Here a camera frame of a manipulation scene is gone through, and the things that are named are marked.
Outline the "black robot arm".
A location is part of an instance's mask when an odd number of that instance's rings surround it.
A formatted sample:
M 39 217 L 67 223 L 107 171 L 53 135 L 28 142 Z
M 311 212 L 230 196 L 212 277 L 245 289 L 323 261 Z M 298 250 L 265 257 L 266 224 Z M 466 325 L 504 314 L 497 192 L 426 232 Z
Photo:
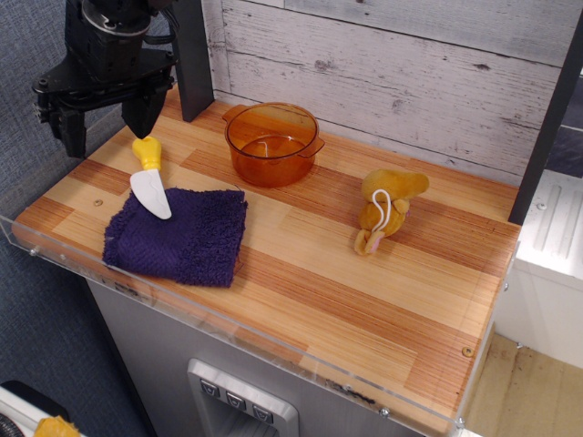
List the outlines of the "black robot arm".
M 71 158 L 86 154 L 87 112 L 116 104 L 134 135 L 153 129 L 174 79 L 179 22 L 169 1 L 66 2 L 64 59 L 33 83 L 37 116 Z

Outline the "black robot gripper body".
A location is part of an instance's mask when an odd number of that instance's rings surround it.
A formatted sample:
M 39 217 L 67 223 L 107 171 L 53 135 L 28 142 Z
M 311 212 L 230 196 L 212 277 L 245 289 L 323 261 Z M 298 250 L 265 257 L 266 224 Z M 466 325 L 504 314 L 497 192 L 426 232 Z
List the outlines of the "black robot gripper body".
M 122 106 L 125 90 L 173 86 L 171 69 L 177 58 L 160 47 L 177 36 L 177 19 L 168 22 L 165 35 L 149 32 L 155 13 L 67 13 L 66 56 L 34 82 L 36 114 L 49 122 L 57 110 L 89 111 Z

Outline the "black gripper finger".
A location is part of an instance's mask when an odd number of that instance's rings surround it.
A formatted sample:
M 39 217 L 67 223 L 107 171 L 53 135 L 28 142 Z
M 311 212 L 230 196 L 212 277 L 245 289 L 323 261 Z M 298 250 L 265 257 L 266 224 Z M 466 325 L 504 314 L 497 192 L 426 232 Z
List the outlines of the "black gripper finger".
M 49 125 L 55 138 L 65 146 L 69 157 L 85 157 L 87 130 L 83 112 L 61 108 L 49 116 Z
M 123 93 L 122 118 L 137 138 L 147 137 L 165 103 L 165 88 L 130 88 Z

